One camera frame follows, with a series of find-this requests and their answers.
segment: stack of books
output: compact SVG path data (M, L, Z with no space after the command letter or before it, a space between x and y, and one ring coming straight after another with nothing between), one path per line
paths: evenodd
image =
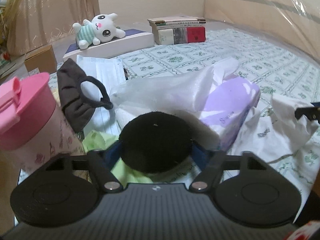
M172 45L205 41L205 19L197 17L163 17L148 19L155 42Z

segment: white box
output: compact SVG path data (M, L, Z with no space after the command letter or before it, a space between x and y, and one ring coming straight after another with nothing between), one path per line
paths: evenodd
M125 30L125 32L127 36L122 39L112 40L97 46L89 46L83 50L75 49L70 51L72 47L76 48L76 45L72 44L63 56L63 62L68 58L76 62L77 55L83 57L112 58L135 50L151 48L155 45L152 33L135 29Z

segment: plastic sheet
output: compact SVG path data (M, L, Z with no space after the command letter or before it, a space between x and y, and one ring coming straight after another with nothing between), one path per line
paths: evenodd
M19 11L21 0L7 0L6 6L0 13L0 45L7 40L10 25Z
M262 31L320 60L320 10L302 0L205 0L204 16Z

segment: plush toy's eye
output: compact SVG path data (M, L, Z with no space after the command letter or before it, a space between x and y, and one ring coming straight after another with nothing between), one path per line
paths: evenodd
M105 36L105 37L108 37L110 36L111 32L109 30L104 30L102 35Z

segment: mattress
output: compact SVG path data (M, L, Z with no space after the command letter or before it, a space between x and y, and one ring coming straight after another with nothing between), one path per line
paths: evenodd
M256 83L261 89L257 106L261 116L273 114L270 104L272 93L308 102L320 101L320 67L298 49L262 33L254 33L252 36L252 31L240 31L223 23L208 23L206 28L211 29L206 32L206 42L160 45L117 58L123 60L129 78L133 79L198 71L223 58L234 57L240 62L236 74ZM49 86L51 89L57 87L56 74L51 75ZM308 154L303 155L298 151L269 163L300 190L301 207L308 198L320 167L320 129L305 147ZM151 179L154 182L184 182L188 187L199 172L199 168L188 159L175 169L153 175ZM224 179L235 174L234 171L226 171ZM19 182L24 178L22 172Z

